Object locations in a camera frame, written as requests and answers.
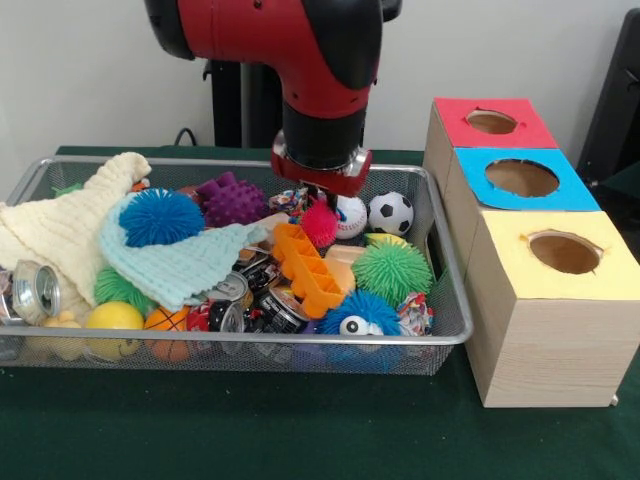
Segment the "red robot arm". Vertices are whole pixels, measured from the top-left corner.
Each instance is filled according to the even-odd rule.
[[[285,178],[353,196],[371,153],[359,147],[383,19],[401,0],[145,0],[169,53],[273,67],[283,131],[272,165]]]

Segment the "blue fuzzy toy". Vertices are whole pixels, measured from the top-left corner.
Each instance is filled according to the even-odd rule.
[[[318,324],[327,335],[401,335],[398,316],[375,294],[357,290],[342,305],[330,310]],[[341,372],[382,373],[402,359],[404,348],[396,345],[326,345],[327,359]]]
[[[170,245],[204,230],[202,213],[188,196],[161,188],[136,194],[119,223],[128,247]]]
[[[318,331],[327,335],[339,335],[340,325],[347,317],[360,317],[367,323],[377,325],[384,335],[401,335],[398,315],[382,297],[364,290],[357,290],[344,299],[342,305],[329,310],[326,317],[318,325]],[[367,335],[362,328],[358,332],[349,332],[343,326],[343,334]]]

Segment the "wooden block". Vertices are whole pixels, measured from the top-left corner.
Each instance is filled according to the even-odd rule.
[[[463,277],[481,212],[597,211],[560,150],[456,148],[444,206]]]
[[[444,196],[454,148],[558,148],[527,99],[436,98],[423,168]]]
[[[486,407],[609,405],[640,342],[640,266],[604,212],[482,212],[466,287]]]

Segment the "yellow ball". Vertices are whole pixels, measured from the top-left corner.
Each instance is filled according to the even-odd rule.
[[[144,319],[137,309],[124,302],[107,302],[96,307],[89,315],[87,328],[112,328],[117,330],[142,330]],[[133,355],[140,341],[133,339],[88,339],[89,348],[100,358],[117,361]]]

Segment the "wire mesh basket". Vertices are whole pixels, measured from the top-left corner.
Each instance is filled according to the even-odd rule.
[[[85,182],[105,161],[53,157],[37,162],[7,203],[51,198],[54,188]],[[230,170],[267,196],[295,188],[267,162],[155,159],[150,164],[151,185],[164,188],[201,184]],[[0,366],[433,375],[453,346],[471,335],[471,315],[431,176],[418,167],[374,165],[360,197],[367,203],[388,191],[401,192],[413,203],[415,220],[407,240],[425,253],[435,273],[429,295],[436,315],[432,336],[73,329],[70,337],[64,328],[2,327]],[[107,358],[95,354],[105,349],[111,352]]]

